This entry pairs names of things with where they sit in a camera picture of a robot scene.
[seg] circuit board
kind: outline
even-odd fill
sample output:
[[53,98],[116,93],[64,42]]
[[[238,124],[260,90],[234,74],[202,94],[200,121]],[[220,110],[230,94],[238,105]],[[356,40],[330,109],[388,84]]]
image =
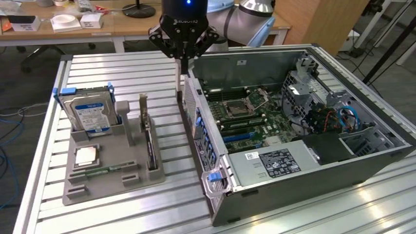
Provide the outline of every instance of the circuit board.
[[109,167],[101,167],[90,170],[82,170],[72,174],[72,176],[85,175],[86,177],[94,177],[104,175],[106,173],[117,172],[122,169],[124,166],[128,166],[132,162],[121,163]]
[[248,93],[245,98],[208,102],[229,154],[290,142],[297,136],[277,100],[260,88]]

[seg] black pole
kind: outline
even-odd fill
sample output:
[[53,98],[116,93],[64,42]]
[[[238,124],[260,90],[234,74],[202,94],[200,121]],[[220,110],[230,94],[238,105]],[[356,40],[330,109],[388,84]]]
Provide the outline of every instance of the black pole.
[[396,41],[393,42],[393,44],[390,45],[389,49],[386,50],[386,52],[384,53],[382,57],[380,58],[377,64],[373,66],[372,70],[369,71],[368,75],[365,76],[365,78],[362,79],[362,83],[366,84],[370,80],[370,78],[374,76],[374,74],[377,73],[377,71],[380,70],[382,64],[385,63],[385,61],[389,59],[390,55],[393,54],[394,50],[397,49],[397,47],[400,46],[401,42],[404,41],[404,39],[408,37],[408,35],[410,34],[410,32],[413,31],[416,27],[416,16],[412,19],[409,25],[406,26],[406,28],[404,29],[402,33],[400,34],[400,36],[397,37]]

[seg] white sticker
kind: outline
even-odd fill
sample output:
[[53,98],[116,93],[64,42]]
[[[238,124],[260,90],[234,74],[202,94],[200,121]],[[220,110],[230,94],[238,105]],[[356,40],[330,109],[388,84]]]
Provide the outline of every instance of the white sticker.
[[93,103],[76,106],[77,117],[84,130],[89,133],[98,133],[109,130],[106,115],[102,114],[102,103]]
[[258,158],[258,152],[250,152],[245,154],[246,160]]

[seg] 3d printed holder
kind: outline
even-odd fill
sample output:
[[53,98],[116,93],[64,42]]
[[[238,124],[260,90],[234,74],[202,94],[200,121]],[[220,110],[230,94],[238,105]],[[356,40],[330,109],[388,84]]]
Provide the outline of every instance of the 3d printed holder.
[[[146,113],[146,96],[140,95],[140,118],[128,119],[129,104],[118,101],[116,113],[122,123],[112,134],[89,138],[72,131],[64,181],[64,205],[118,194],[165,180],[154,125]],[[77,151],[93,147],[96,158],[76,164]]]

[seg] blue hard drive label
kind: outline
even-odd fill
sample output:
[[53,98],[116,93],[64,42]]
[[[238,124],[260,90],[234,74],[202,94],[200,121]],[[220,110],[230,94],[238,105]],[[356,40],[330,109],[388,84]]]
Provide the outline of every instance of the blue hard drive label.
[[108,117],[102,114],[102,111],[102,103],[76,106],[77,117],[86,132],[100,133],[109,130]]

